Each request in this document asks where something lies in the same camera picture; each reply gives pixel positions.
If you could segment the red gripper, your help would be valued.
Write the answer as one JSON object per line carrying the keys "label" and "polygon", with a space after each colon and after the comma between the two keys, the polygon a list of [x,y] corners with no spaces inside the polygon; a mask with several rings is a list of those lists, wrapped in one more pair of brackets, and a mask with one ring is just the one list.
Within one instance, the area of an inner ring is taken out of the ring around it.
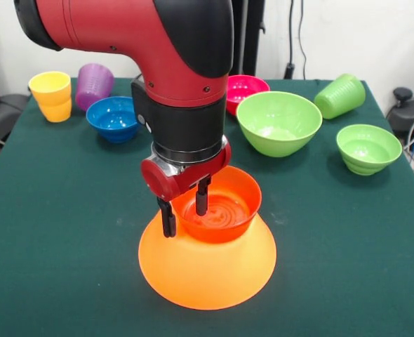
{"label": "red gripper", "polygon": [[176,220],[169,201],[197,186],[196,214],[204,216],[208,210],[208,187],[212,177],[228,165],[232,149],[228,140],[222,141],[221,150],[207,161],[174,163],[159,156],[152,145],[151,155],[140,165],[148,188],[158,197],[163,235],[176,235]]}

